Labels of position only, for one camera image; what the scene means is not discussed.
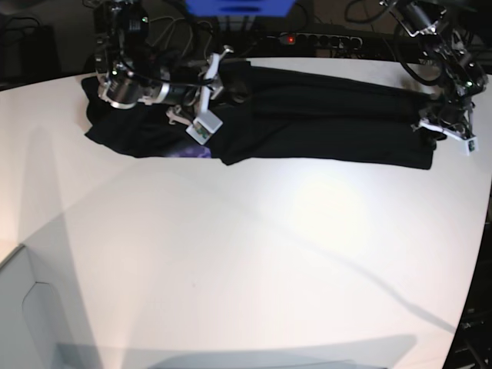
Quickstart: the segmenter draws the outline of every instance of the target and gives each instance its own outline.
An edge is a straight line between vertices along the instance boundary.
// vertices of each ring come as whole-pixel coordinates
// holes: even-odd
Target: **black cable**
[[[304,24],[299,29],[295,29],[295,30],[289,31],[289,33],[298,33],[298,32],[301,32],[301,31],[305,30],[306,27],[309,26],[309,13],[308,13],[308,10],[306,10],[306,8],[304,6],[302,6],[301,4],[299,4],[298,2],[295,2],[294,5],[296,5],[299,8],[301,8],[302,12],[304,13]]]
[[[352,0],[347,4],[345,7],[345,12],[344,12],[344,17],[345,21],[348,23],[354,23],[355,25],[369,25],[370,23],[374,23],[376,21],[379,21],[382,19],[384,16],[386,16],[391,10],[393,10],[394,6],[398,3],[398,0],[392,0],[388,6],[386,6],[381,12],[377,13],[376,15],[373,15],[370,18],[367,19],[354,19],[350,18],[348,13],[351,11],[352,7],[356,5],[359,2],[363,2],[364,0]]]
[[[401,32],[402,31],[403,31],[403,27],[401,26],[400,23],[398,23],[397,26],[396,26],[396,28],[394,29],[394,54],[396,55],[397,60],[400,62],[401,66],[404,68],[404,70],[407,71],[407,73],[409,75],[411,75],[413,79],[415,79],[416,81],[418,81],[422,85],[425,85],[425,86],[435,86],[435,85],[438,85],[439,82],[441,81],[441,79],[444,76],[444,66],[442,65],[442,62],[441,61],[437,61],[437,63],[439,64],[438,67],[440,69],[440,73],[437,76],[437,78],[431,79],[431,80],[427,80],[427,79],[424,79],[421,76],[419,76],[412,68],[410,68],[410,66],[408,65],[408,63],[406,63],[406,61],[404,60],[404,58],[403,58],[403,56],[401,54],[401,51],[400,51],[400,36],[401,36]]]
[[[364,12],[366,13],[367,18],[369,18],[369,11],[367,10],[367,0],[364,0],[362,4],[364,6]],[[383,37],[383,35],[380,32],[376,32],[376,29],[374,28],[372,23],[371,23],[371,29],[372,29],[372,32],[378,34],[381,37],[381,40],[383,40],[384,44],[387,46],[391,55],[393,55],[393,59],[396,61],[397,57],[395,56],[393,49],[391,48],[390,44],[387,43],[386,39]]]
[[[194,19],[193,15],[189,13],[189,11],[186,9],[186,6],[183,5],[182,2],[179,2],[177,0],[162,0],[164,3],[169,4],[171,7],[176,9],[178,11],[182,18],[190,25],[191,27],[191,34],[192,34],[192,40],[191,40],[191,50],[184,55],[184,58],[189,58],[193,55],[195,55],[198,52],[198,49],[200,48],[200,38],[198,37],[198,23]]]
[[[151,77],[151,76],[143,75],[142,73],[138,73],[137,71],[135,71],[130,65],[128,65],[128,63],[125,60],[123,60],[123,58],[120,59],[120,62],[128,70],[130,70],[134,75],[136,75],[139,78],[148,79],[148,80],[156,81],[156,82],[160,82],[160,83],[168,83],[168,84],[173,85],[173,86],[180,86],[180,87],[203,87],[203,86],[210,85],[214,81],[213,79],[205,79],[203,81],[193,82],[192,83],[192,82],[177,82],[177,81],[171,81],[171,80],[168,80],[168,79]]]
[[[89,9],[96,9],[97,5],[94,3],[89,2],[90,5],[87,3],[88,0],[82,0],[82,6],[89,8]]]
[[[25,29],[37,29],[37,28],[38,28],[38,26],[35,26],[35,25],[25,25],[23,27],[18,27],[18,28],[7,28],[3,32],[7,32],[7,31],[24,31]]]
[[[34,17],[12,17],[4,24],[2,29],[7,28],[13,21],[34,21],[38,27],[41,27],[41,22]]]

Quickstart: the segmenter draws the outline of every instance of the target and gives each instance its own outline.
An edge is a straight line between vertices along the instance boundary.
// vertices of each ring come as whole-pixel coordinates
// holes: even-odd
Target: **black garment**
[[[225,64],[228,90],[247,96],[242,104],[225,96],[211,110],[224,122],[207,146],[232,165],[247,158],[324,158],[429,169],[435,134],[413,132],[428,101],[397,88],[342,78],[269,68],[247,62]],[[169,125],[168,106],[113,109],[97,96],[98,82],[82,86],[90,101],[87,136],[136,158],[165,156],[173,145],[193,141],[184,125]]]

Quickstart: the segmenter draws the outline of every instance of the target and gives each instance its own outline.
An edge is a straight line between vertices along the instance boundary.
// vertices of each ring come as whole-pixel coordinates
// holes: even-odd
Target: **white table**
[[[390,62],[254,63],[409,82]],[[475,98],[480,151],[440,142],[430,171],[311,159],[227,168],[89,141],[80,80],[0,94],[0,239],[28,246],[87,365],[442,366],[484,226],[490,89]]]

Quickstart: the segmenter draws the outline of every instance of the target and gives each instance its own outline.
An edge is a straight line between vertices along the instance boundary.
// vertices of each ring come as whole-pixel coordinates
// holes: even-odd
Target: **wire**
[[[34,21],[38,27],[41,27],[41,22],[34,17],[12,17],[4,24],[2,29],[7,28],[13,21]]]
[[[183,3],[178,2],[176,0],[162,0],[166,4],[169,4],[171,7],[173,7],[176,11],[181,13],[181,17],[190,25],[191,28],[191,33],[192,33],[192,47],[191,50],[186,54],[183,55],[183,57],[188,57],[196,54],[198,49],[200,48],[200,43],[198,39],[198,23],[195,21],[193,15],[191,15],[188,10],[186,9],[186,6],[183,5]]]
[[[82,0],[82,6],[89,8],[89,9],[97,8],[99,3],[100,3],[100,0]]]
[[[154,19],[151,19],[150,23],[155,23],[155,22],[159,22],[159,21],[167,21],[167,20],[172,20],[174,21],[175,18],[174,17],[171,17],[169,15],[166,15],[165,17],[158,17],[158,18],[154,18]]]
[[[169,36],[168,36],[168,39],[166,40],[166,43],[164,44],[164,47],[165,48],[168,48],[169,47],[169,43],[171,42],[171,39],[172,39],[172,35],[175,33],[175,30],[176,30],[176,25],[179,23],[179,22],[184,22],[185,19],[184,18],[178,18],[176,20],[174,20],[166,29],[165,31],[163,32],[164,34],[168,33],[168,30],[171,29],[171,32],[169,33]],[[193,31],[191,30],[190,28],[190,39],[193,38]]]
[[[409,75],[411,75],[413,79],[420,82],[422,85],[425,85],[425,86],[438,85],[440,80],[444,76],[444,66],[442,65],[442,62],[438,61],[438,63],[440,64],[439,65],[440,74],[435,79],[427,80],[427,79],[424,79],[421,76],[419,76],[412,68],[410,68],[410,66],[406,63],[403,56],[401,55],[400,36],[401,36],[402,31],[403,31],[403,27],[401,26],[400,23],[398,23],[396,28],[394,29],[394,54],[396,55],[397,60],[400,62],[401,66],[404,68],[404,70],[407,71],[407,73]]]
[[[367,18],[369,18],[369,11],[367,10],[367,0],[364,0],[362,2],[362,5],[364,6],[364,12],[366,13]],[[386,39],[383,37],[383,35],[380,32],[376,31],[376,29],[374,28],[372,23],[371,23],[371,29],[372,29],[372,32],[377,33],[381,37],[381,40],[383,40],[384,44],[386,44],[390,53],[393,55],[393,60],[397,61],[397,57],[395,56],[393,49],[391,48],[390,44],[387,43]]]
[[[200,21],[198,24],[207,24],[211,30],[214,29],[214,26],[210,23],[210,22],[207,22],[207,21]],[[210,44],[212,43],[212,39],[214,38],[214,36],[212,34],[210,34],[210,37],[208,38],[207,40],[207,43],[205,44],[205,47],[203,49],[203,59],[207,60],[207,51],[208,51],[208,48],[210,47]]]
[[[184,18],[178,18],[178,19],[175,19],[175,18],[172,18],[172,17],[169,17],[169,18],[172,19],[172,22],[164,29],[164,31],[159,35],[159,37],[157,37],[157,39],[152,43],[152,46],[153,47],[159,46],[161,44],[162,39],[164,38],[164,36],[166,36],[166,34],[168,33],[168,31],[173,28],[173,26],[175,25],[175,22],[176,21],[178,21],[178,20],[179,21],[184,21]]]
[[[294,5],[298,6],[299,8],[301,8],[302,12],[304,13],[304,24],[302,25],[302,27],[298,28],[298,29],[295,29],[295,30],[292,30],[292,31],[289,31],[289,33],[297,33],[297,32],[301,32],[303,30],[306,29],[306,27],[309,26],[309,13],[308,11],[306,10],[306,8],[304,6],[302,6],[301,4],[299,4],[298,2],[295,2]]]
[[[385,17],[391,10],[393,10],[394,6],[398,3],[398,0],[393,0],[391,3],[389,3],[381,12],[377,13],[376,15],[373,15],[372,17],[367,17],[367,19],[354,19],[350,18],[348,13],[351,12],[351,9],[354,5],[356,5],[359,2],[365,2],[365,0],[352,0],[347,4],[345,7],[345,12],[344,12],[344,17],[345,21],[348,23],[354,23],[355,25],[369,25],[371,23],[374,23],[376,21],[379,21],[383,17]]]
[[[210,85],[214,81],[213,79],[204,79],[203,81],[199,81],[199,82],[176,82],[176,81],[171,81],[171,80],[168,80],[168,79],[151,77],[151,76],[143,75],[142,73],[138,73],[137,71],[135,71],[130,65],[128,65],[128,63],[123,58],[120,58],[120,62],[129,71],[131,71],[134,75],[136,75],[139,78],[148,79],[148,80],[156,81],[156,82],[159,82],[159,83],[168,83],[168,84],[173,85],[173,86],[180,86],[180,87],[203,87],[203,86]]]
[[[13,23],[14,21],[34,21],[36,23],[36,25],[25,25],[25,26],[22,26],[22,27],[19,27],[19,28],[7,28],[8,25],[10,25],[11,23]],[[13,46],[19,42],[21,42],[26,36],[27,34],[25,33],[25,30],[27,29],[37,29],[38,27],[41,27],[41,22],[34,18],[34,17],[13,17],[13,18],[10,18],[2,28],[0,28],[0,37],[3,37],[5,34],[9,33],[9,32],[20,32],[22,34],[22,36],[18,39],[15,39],[14,41],[12,42],[7,42],[7,43],[4,43],[4,42],[0,42],[0,46],[3,47],[3,48],[8,48],[10,46]]]
[[[193,42],[193,31],[191,30],[190,28],[190,38],[188,39],[188,43],[186,44],[186,46],[184,47],[184,50],[183,50],[183,53],[181,54],[181,57],[185,56],[186,55],[186,52],[188,51],[191,43]]]

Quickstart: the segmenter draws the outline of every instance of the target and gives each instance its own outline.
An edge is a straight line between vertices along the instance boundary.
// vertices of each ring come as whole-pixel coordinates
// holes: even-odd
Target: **power strip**
[[[282,45],[309,45],[313,48],[360,50],[364,41],[360,37],[322,35],[318,33],[289,33],[279,38]]]

